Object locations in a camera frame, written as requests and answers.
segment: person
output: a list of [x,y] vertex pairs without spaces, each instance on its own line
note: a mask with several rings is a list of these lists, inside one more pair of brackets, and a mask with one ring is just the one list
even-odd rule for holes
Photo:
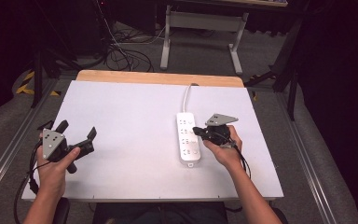
[[[230,137],[242,149],[242,141],[232,125],[228,125]],[[244,171],[241,159],[234,148],[221,148],[214,143],[204,140],[203,144],[212,151],[217,161],[226,167],[241,201],[242,211],[248,223],[275,224],[281,223],[276,213],[261,196],[252,180]],[[42,157],[43,148],[37,150],[37,164],[45,164]],[[78,156],[80,149],[73,149],[66,157],[58,162],[51,162],[38,169],[40,189],[24,220],[29,223],[52,223],[57,203],[65,191],[65,170]]]

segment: gray carpet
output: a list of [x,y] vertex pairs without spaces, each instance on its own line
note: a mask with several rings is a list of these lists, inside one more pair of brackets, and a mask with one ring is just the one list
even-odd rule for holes
[[[172,35],[171,53],[167,71],[159,69],[162,40],[148,45],[122,45],[125,49],[136,49],[146,54],[152,61],[155,72],[177,74],[200,74],[217,76],[235,76],[227,44],[234,34],[216,32],[211,37],[201,37],[200,33],[177,31]],[[250,34],[244,32],[239,47],[239,57],[244,71],[243,80],[251,75],[261,75],[269,70],[284,41],[284,36],[270,37],[268,34]],[[89,62],[82,58],[79,63]],[[145,71],[147,64],[141,63],[136,71]],[[104,65],[93,69],[106,70]],[[16,90],[27,72],[22,74],[15,85]],[[0,181],[0,223],[14,223],[13,200],[17,188],[23,179],[31,150],[36,143],[39,131],[36,127],[55,119],[70,79],[62,78],[54,87],[62,91],[62,96],[49,96],[42,110],[32,123],[31,131],[24,141],[13,162]],[[295,140],[290,133],[286,114],[280,109],[276,93],[270,90],[268,80],[258,85],[257,101],[253,101],[257,118],[266,138],[271,157],[277,167],[284,198],[272,204],[280,208],[289,223],[324,223],[318,205],[313,197],[310,183],[304,173],[298,157]],[[30,109],[32,95],[15,94],[13,100],[0,107],[0,157],[7,149],[16,131]],[[330,202],[337,223],[358,223],[358,214],[353,199],[331,158],[323,138],[315,127],[310,114],[302,102],[301,90],[296,99],[296,126],[300,132],[315,172],[324,187],[325,196]],[[23,219],[30,206],[29,202],[19,201],[19,217]],[[238,202],[227,202],[228,207],[237,208]],[[93,213],[90,208],[95,204],[72,203],[67,223],[91,223]],[[242,213],[227,212],[229,223],[246,223]]]

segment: left hand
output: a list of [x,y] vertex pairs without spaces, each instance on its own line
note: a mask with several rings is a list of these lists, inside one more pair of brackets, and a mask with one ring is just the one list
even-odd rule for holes
[[[40,188],[38,194],[45,194],[54,200],[59,200],[65,193],[66,168],[76,159],[80,148],[74,148],[68,155],[58,162],[51,162],[38,168]],[[43,165],[48,161],[43,159],[43,147],[36,151],[37,165]]]

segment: right hand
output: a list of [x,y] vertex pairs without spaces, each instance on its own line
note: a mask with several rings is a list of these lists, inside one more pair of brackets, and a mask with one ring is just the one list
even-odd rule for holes
[[[240,137],[237,135],[234,126],[228,125],[228,129],[230,131],[230,137],[237,143],[238,150],[242,149],[242,141]],[[231,168],[234,166],[241,166],[241,158],[238,155],[237,150],[235,148],[225,147],[222,148],[218,145],[215,145],[211,141],[204,140],[203,144],[212,151],[217,161],[224,165],[226,168]]]

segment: white table surface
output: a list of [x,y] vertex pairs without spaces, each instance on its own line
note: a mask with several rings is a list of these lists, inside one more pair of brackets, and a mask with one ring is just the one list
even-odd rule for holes
[[[86,139],[95,126],[95,151],[75,161],[64,197],[81,202],[223,201],[238,199],[227,170],[200,141],[201,160],[180,162],[175,116],[187,86],[72,81],[56,118],[69,122],[68,144]],[[186,111],[197,126],[219,113],[243,141],[252,181],[266,199],[283,197],[266,142],[245,88],[191,87]],[[25,188],[22,199],[34,194]]]

